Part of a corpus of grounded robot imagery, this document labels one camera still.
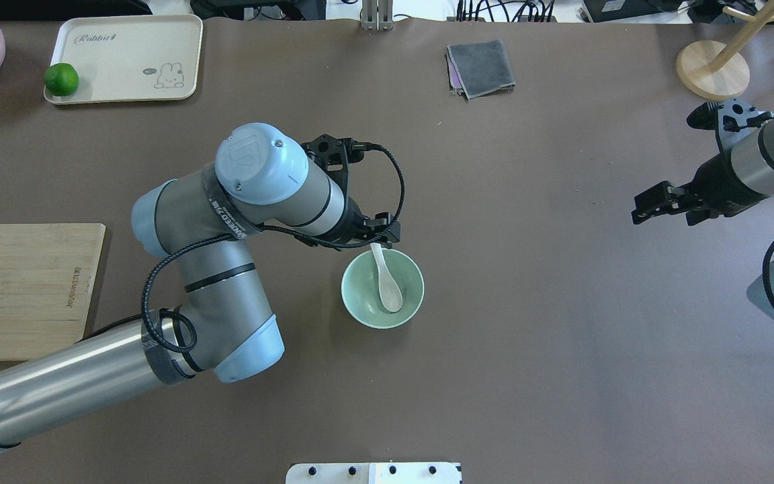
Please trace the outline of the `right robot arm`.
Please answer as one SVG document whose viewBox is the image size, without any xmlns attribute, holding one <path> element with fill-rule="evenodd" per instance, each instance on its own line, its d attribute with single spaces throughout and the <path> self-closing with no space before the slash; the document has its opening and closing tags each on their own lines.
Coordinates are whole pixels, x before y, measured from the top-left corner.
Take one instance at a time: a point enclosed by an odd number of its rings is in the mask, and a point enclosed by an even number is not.
<svg viewBox="0 0 774 484">
<path fill-rule="evenodd" d="M 632 222 L 684 214 L 690 226 L 732 218 L 774 199 L 774 112 L 731 97 L 704 102 L 687 125 L 712 132 L 718 153 L 700 165 L 688 183 L 660 181 L 634 197 Z M 747 288 L 749 301 L 774 321 L 774 238 Z"/>
</svg>

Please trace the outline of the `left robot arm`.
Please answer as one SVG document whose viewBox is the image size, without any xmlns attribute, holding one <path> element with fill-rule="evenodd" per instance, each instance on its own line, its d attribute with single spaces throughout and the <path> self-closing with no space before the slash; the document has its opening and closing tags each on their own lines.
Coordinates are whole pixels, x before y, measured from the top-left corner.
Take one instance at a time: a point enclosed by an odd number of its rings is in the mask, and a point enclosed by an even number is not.
<svg viewBox="0 0 774 484">
<path fill-rule="evenodd" d="M 399 242 L 398 212 L 365 216 L 348 193 L 348 166 L 368 151 L 385 148 L 328 135 L 299 143 L 248 123 L 213 162 L 140 197 L 132 232 L 159 263 L 139 312 L 0 372 L 0 454 L 204 370 L 238 382 L 279 361 L 282 335 L 248 241 L 274 232 L 335 250 Z"/>
</svg>

